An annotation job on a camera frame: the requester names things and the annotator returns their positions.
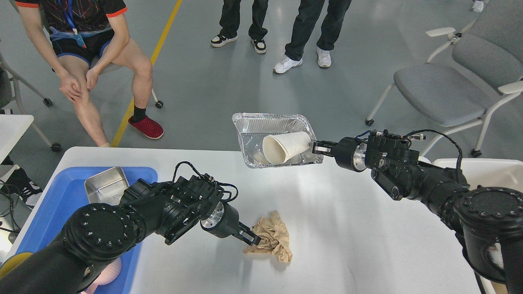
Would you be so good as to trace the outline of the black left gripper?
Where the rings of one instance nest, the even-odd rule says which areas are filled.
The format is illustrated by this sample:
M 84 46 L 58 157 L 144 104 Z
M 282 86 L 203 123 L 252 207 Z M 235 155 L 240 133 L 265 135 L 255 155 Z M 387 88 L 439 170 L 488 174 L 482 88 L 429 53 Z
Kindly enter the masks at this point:
M 260 237 L 239 221 L 239 213 L 228 203 L 219 202 L 207 219 L 201 220 L 202 229 L 217 238 L 235 236 L 247 245 L 258 245 Z

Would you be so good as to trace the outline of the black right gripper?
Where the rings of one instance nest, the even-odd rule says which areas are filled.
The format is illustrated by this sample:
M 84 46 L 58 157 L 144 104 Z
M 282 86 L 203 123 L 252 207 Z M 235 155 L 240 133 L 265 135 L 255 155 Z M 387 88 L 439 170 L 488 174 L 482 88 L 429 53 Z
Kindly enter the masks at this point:
M 314 141 L 314 154 L 334 157 L 338 166 L 355 172 L 362 172 L 365 165 L 366 143 L 352 137 L 345 137 L 338 143 L 332 141 Z

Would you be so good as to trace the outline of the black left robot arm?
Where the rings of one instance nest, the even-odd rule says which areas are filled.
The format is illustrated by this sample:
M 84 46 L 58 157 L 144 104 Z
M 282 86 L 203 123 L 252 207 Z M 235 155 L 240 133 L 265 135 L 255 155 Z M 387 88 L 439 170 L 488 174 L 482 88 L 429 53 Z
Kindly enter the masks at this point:
M 209 174 L 148 183 L 138 179 L 119 205 L 90 203 L 77 209 L 42 250 L 1 278 L 2 294 L 76 294 L 152 233 L 170 245 L 196 224 L 217 238 L 234 236 L 247 245 L 260 237 L 239 221 L 236 196 Z

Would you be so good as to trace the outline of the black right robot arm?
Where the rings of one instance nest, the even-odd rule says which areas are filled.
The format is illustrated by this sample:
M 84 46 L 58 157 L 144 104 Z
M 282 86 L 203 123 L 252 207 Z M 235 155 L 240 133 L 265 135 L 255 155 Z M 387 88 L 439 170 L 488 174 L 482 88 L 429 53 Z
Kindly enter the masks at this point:
M 510 294 L 521 294 L 522 193 L 506 187 L 470 189 L 461 170 L 461 149 L 454 169 L 420 161 L 420 153 L 410 146 L 413 139 L 422 139 L 422 131 L 398 135 L 369 130 L 366 135 L 314 141 L 312 152 L 335 158 L 344 169 L 370 169 L 374 182 L 391 199 L 426 205 L 456 233 L 465 259 L 478 275 L 505 284 Z

